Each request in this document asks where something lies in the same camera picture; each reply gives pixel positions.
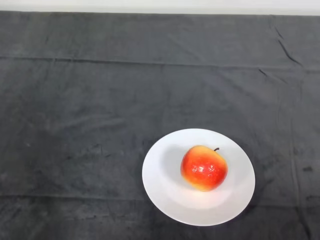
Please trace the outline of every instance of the plate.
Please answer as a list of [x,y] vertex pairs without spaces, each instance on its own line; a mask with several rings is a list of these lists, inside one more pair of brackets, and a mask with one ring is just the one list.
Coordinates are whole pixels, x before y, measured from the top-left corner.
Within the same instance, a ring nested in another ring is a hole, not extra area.
[[[201,192],[181,176],[185,153],[196,145],[220,148],[228,173],[216,189]],[[255,172],[242,148],[230,138],[211,130],[184,129],[157,141],[145,156],[142,181],[153,204],[181,223],[213,226],[239,215],[249,204],[255,190]]]

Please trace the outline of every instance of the white plate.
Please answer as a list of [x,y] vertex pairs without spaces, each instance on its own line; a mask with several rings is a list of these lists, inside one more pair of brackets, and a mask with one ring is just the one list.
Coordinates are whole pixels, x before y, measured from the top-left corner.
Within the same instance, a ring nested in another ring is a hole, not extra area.
[[[185,153],[196,145],[220,148],[228,165],[224,182],[201,192],[181,176]],[[240,214],[255,190],[254,168],[242,148],[230,138],[205,129],[172,132],[157,141],[145,156],[142,181],[154,205],[169,217],[189,225],[212,226]]]

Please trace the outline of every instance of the white wall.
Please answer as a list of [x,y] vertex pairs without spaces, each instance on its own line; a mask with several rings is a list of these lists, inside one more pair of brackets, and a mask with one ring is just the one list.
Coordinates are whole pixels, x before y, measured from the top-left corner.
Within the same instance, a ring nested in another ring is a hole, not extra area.
[[0,0],[0,10],[320,15],[320,0]]

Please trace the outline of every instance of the apple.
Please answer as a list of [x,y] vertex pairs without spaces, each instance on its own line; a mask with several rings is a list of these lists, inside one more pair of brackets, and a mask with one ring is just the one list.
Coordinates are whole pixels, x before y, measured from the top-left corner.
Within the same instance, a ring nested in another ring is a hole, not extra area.
[[217,188],[228,173],[226,160],[215,150],[206,146],[194,146],[188,150],[181,162],[181,175],[193,187],[208,192]]

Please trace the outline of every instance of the red apple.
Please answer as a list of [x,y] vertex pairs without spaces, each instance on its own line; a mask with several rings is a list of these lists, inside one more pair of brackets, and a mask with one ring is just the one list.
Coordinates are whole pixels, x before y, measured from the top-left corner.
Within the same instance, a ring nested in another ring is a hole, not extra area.
[[182,159],[182,177],[200,191],[215,189],[227,176],[227,162],[216,150],[219,148],[212,150],[206,146],[194,146]]

